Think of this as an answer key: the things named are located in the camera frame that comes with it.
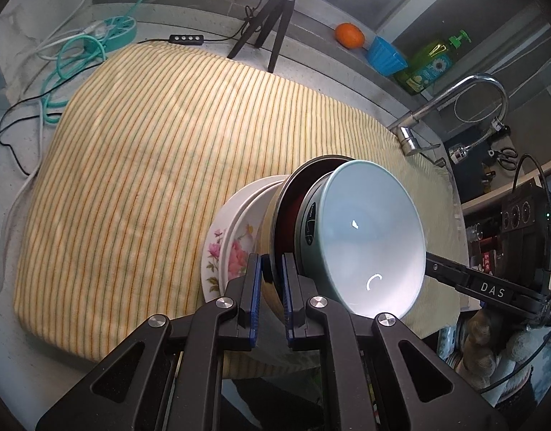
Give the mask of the gloved right hand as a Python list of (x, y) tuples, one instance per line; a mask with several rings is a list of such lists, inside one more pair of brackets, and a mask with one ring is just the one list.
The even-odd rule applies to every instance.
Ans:
[(531, 357), (540, 350), (538, 330), (513, 330), (489, 309), (479, 309), (467, 321), (463, 359), (456, 373), (471, 387), (497, 402), (531, 373)]

